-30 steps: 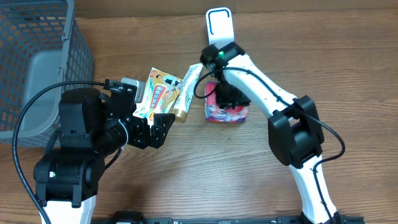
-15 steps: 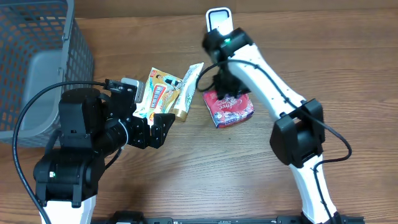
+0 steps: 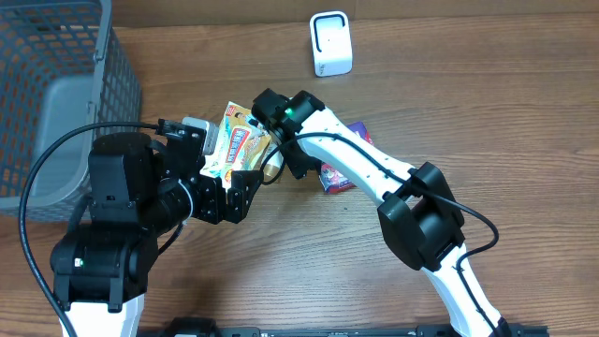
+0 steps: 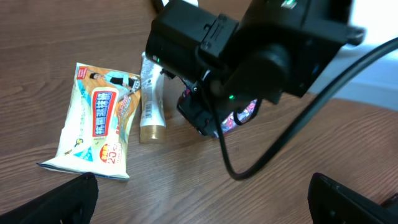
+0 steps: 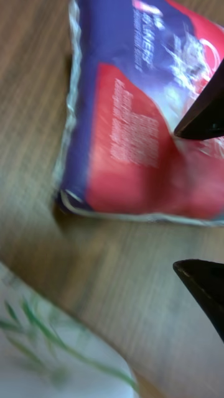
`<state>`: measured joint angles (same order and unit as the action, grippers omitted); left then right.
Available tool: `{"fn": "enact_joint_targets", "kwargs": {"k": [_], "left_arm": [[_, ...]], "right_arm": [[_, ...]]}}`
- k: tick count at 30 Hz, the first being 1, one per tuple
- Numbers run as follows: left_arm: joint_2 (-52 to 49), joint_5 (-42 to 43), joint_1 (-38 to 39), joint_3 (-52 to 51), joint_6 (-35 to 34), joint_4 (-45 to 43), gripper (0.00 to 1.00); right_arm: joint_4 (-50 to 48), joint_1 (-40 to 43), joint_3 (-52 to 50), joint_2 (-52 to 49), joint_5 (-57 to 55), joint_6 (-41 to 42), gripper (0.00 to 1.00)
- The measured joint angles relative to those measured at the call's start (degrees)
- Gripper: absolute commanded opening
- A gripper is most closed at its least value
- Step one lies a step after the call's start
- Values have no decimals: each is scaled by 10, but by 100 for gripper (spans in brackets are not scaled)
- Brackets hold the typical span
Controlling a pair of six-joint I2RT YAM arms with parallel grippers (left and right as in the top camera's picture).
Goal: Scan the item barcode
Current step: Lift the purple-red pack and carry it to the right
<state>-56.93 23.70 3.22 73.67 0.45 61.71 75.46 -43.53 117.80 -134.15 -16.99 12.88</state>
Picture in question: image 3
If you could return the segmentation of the white tube gold cap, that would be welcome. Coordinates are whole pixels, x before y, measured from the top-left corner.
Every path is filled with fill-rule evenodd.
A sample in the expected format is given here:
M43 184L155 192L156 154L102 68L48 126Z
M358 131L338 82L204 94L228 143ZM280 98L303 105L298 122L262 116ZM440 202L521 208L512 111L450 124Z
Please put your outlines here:
M279 151L276 151L277 143L271 142L265 152L262 163L265 165L264 167L264 177L265 181L271 181L278 173L283 163L283 156ZM267 156L271 153L274 155L267 159Z

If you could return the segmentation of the red purple packet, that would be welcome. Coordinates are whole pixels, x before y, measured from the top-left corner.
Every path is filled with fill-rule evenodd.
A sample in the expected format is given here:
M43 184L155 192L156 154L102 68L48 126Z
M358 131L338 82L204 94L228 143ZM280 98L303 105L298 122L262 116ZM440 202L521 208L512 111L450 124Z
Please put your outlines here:
M347 127L362 139L373 144L370 133L363 122L354 122L347 125ZM351 189L355 186L347 177L343 176L339 170L327 163L322 163L321 165L319 170L319 180L327 194L341 193L342 191Z

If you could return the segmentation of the yellow snack bag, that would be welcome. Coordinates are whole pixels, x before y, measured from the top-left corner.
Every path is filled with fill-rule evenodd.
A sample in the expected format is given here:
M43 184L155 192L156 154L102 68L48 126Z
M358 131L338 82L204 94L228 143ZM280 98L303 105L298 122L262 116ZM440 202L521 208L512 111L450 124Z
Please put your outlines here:
M200 174L232 185L235 171L254 170L270 145L270 133L252 112L229 101L219 126L214 154L205 157Z

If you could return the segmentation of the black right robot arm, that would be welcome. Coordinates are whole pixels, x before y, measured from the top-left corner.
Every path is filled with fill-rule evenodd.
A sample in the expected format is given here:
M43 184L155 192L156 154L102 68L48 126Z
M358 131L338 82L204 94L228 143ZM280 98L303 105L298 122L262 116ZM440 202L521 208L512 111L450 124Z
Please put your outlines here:
M371 199L387 247L427 275L458 335L510 335L469 262L494 244L468 249L462 232L466 214L494 225L455 200L440 169L430 162L415 168L381 152L306 91L286 97L267 89L254 99L252 113L276 139L276 152L295 178L329 164Z

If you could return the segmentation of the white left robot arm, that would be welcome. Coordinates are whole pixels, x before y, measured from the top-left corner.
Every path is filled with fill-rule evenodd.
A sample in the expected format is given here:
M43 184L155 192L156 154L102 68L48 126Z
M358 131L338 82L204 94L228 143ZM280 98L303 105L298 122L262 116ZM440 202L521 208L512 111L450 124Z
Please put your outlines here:
M214 142L208 125L159 120L153 130L102 136L88 156L91 193L51 252L53 294L77 336L134 336L149 273L167 247L158 239L191 218L239 223L264 175L232 174L232 185L201 174Z

